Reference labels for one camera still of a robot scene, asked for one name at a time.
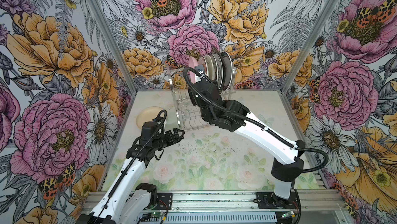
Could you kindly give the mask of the cream round plate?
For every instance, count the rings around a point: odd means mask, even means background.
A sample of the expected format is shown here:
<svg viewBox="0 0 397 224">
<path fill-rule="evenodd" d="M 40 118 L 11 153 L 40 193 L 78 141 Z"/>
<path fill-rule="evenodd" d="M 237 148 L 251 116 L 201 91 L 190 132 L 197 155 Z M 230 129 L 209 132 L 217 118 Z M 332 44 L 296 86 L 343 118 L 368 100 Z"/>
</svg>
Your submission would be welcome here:
<svg viewBox="0 0 397 224">
<path fill-rule="evenodd" d="M 142 110 L 136 117 L 136 125 L 139 129 L 142 129 L 145 122 L 152 121 L 160 113 L 162 108 L 160 107 L 148 107 Z"/>
</svg>

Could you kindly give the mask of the chrome wire dish rack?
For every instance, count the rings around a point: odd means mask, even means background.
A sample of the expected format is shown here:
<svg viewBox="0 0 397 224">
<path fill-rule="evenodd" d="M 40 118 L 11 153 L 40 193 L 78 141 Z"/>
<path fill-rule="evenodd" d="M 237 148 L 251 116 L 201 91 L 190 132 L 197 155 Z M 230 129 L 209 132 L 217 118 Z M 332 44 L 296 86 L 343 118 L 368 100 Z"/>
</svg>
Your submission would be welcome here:
<svg viewBox="0 0 397 224">
<path fill-rule="evenodd" d="M 241 126 L 236 116 L 239 104 L 224 100 L 216 81 L 191 67 L 185 67 L 182 74 L 188 86 L 189 99 L 193 106 L 199 108 L 204 122 L 230 132 Z"/>
</svg>

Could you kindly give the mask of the white plate black rim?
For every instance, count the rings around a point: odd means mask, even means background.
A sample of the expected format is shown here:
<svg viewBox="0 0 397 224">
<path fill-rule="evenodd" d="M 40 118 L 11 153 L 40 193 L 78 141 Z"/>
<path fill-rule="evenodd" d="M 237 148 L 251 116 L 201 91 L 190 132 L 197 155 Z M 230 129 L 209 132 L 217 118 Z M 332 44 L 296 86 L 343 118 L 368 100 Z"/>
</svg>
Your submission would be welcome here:
<svg viewBox="0 0 397 224">
<path fill-rule="evenodd" d="M 219 92 L 222 92 L 223 90 L 223 66 L 222 66 L 222 60 L 218 54 L 214 55 L 214 58 L 216 60 L 216 65 L 217 65 L 217 82 L 218 82 L 218 89 Z"/>
</svg>

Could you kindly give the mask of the white plate with black drawing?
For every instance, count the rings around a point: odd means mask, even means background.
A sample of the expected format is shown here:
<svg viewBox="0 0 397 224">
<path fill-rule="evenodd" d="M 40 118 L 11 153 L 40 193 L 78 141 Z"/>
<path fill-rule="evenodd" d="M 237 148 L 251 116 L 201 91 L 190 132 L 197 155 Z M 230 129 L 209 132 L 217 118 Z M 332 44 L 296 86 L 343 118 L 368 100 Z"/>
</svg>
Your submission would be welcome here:
<svg viewBox="0 0 397 224">
<path fill-rule="evenodd" d="M 204 56 L 205 66 L 206 66 L 206 75 L 211 79 L 215 80 L 215 68 L 212 58 L 209 55 Z"/>
</svg>

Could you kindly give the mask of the white plate green red rim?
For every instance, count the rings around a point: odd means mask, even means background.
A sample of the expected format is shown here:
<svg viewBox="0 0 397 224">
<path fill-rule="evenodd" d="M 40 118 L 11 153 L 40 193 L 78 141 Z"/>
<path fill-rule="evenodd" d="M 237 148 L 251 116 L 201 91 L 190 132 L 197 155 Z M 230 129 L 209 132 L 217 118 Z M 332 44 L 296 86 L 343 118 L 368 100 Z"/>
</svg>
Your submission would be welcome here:
<svg viewBox="0 0 397 224">
<path fill-rule="evenodd" d="M 228 53 L 222 51 L 220 54 L 223 66 L 223 90 L 226 90 L 232 83 L 233 63 Z"/>
</svg>

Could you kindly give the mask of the white plate red characters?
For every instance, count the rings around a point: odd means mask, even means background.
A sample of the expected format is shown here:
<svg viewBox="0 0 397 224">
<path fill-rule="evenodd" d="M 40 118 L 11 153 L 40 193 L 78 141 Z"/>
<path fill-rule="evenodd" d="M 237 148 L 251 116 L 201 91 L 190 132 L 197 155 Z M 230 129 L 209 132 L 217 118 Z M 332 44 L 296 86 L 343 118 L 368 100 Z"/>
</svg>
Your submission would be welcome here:
<svg viewBox="0 0 397 224">
<path fill-rule="evenodd" d="M 217 81 L 217 65 L 216 65 L 216 60 L 215 60 L 215 58 L 214 58 L 214 55 L 215 55 L 215 54 L 210 54 L 210 57 L 212 58 L 213 63 L 214 63 L 215 75 L 216 75 L 215 81 Z"/>
</svg>

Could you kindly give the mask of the white plate orange sunburst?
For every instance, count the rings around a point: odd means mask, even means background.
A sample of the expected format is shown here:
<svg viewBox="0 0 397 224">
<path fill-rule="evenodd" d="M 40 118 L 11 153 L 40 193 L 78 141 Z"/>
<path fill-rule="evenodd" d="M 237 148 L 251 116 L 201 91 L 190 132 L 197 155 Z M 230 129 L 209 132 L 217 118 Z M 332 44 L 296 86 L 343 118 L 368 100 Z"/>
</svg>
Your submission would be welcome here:
<svg viewBox="0 0 397 224">
<path fill-rule="evenodd" d="M 207 74 L 207 63 L 204 57 L 200 57 L 198 60 L 198 68 L 202 70 L 204 74 Z"/>
</svg>

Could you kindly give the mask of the pink round plate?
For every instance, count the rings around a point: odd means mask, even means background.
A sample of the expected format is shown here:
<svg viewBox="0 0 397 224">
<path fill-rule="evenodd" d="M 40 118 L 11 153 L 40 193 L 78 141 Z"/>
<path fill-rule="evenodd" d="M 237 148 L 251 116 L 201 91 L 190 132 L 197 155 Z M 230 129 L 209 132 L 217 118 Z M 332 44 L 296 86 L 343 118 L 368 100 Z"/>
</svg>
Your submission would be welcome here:
<svg viewBox="0 0 397 224">
<path fill-rule="evenodd" d="M 197 59 L 194 57 L 190 57 L 189 58 L 189 67 L 194 69 L 197 73 L 199 73 L 198 69 L 196 68 L 197 66 L 199 66 Z M 200 75 L 196 75 L 192 71 L 188 72 L 188 76 L 189 76 L 189 79 L 192 84 L 199 82 L 201 80 Z"/>
</svg>

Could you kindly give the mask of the black square floral plate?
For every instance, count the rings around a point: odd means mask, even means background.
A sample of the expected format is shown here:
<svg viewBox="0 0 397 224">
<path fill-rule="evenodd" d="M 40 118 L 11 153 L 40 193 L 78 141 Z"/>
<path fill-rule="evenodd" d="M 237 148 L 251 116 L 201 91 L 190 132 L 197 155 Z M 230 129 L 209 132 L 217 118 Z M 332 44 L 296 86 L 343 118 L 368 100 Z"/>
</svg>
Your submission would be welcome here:
<svg viewBox="0 0 397 224">
<path fill-rule="evenodd" d="M 224 77 L 223 61 L 218 50 L 213 50 L 211 53 L 211 57 L 214 64 L 215 80 L 217 81 L 218 91 L 219 93 L 222 93 L 224 88 L 224 81 L 225 81 L 225 79 L 223 78 Z"/>
</svg>

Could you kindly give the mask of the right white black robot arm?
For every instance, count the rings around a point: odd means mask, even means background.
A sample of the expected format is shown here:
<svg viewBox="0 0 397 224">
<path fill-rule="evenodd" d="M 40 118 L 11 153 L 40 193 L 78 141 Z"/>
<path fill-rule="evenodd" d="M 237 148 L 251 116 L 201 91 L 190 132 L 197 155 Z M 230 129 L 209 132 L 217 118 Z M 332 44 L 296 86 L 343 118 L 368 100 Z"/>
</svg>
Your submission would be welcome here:
<svg viewBox="0 0 397 224">
<path fill-rule="evenodd" d="M 205 122 L 249 139 L 274 157 L 271 174 L 275 186 L 274 192 L 265 198 L 268 204 L 281 207 L 289 200 L 292 184 L 299 175 L 320 170 L 328 164 L 326 152 L 308 148 L 302 140 L 293 141 L 283 137 L 240 102 L 222 99 L 217 82 L 203 71 L 186 67 L 183 77 L 188 85 L 190 100 L 200 109 Z M 301 158 L 304 153 L 321 154 L 323 161 L 316 167 L 305 169 Z"/>
</svg>

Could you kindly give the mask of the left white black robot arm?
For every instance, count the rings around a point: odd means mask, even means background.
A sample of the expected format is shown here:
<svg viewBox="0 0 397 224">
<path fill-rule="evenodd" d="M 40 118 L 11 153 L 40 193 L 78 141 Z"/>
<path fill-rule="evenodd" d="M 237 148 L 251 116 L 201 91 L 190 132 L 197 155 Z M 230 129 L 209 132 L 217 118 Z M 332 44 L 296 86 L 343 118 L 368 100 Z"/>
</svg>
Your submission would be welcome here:
<svg viewBox="0 0 397 224">
<path fill-rule="evenodd" d="M 161 157 L 156 152 L 163 152 L 166 147 L 179 143 L 185 132 L 181 129 L 165 130 L 167 111 L 161 110 L 149 122 L 145 122 L 141 135 L 127 151 L 122 169 L 110 189 L 89 214 L 81 214 L 78 224 L 136 224 L 140 213 L 156 205 L 157 187 L 141 183 L 138 179 L 146 170 L 152 159 Z"/>
</svg>

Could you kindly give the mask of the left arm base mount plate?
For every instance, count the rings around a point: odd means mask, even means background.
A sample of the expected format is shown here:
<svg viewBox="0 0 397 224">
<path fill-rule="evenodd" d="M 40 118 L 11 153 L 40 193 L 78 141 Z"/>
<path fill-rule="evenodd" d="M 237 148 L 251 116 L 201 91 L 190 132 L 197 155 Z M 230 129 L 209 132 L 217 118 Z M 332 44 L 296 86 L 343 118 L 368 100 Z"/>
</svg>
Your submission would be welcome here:
<svg viewBox="0 0 397 224">
<path fill-rule="evenodd" d="M 147 210 L 171 210 L 173 203 L 173 193 L 158 193 L 154 205 L 150 205 Z"/>
</svg>

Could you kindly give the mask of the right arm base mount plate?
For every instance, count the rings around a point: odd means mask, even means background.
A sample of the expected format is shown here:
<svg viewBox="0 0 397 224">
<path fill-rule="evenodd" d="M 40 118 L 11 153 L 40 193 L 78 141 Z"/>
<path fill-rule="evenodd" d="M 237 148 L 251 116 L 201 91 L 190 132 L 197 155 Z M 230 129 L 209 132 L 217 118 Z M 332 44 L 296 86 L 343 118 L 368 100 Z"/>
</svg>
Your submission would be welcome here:
<svg viewBox="0 0 397 224">
<path fill-rule="evenodd" d="M 298 209 L 299 201 L 294 192 L 291 192 L 288 199 L 280 198 L 270 191 L 257 192 L 255 195 L 253 202 L 259 209 Z"/>
</svg>

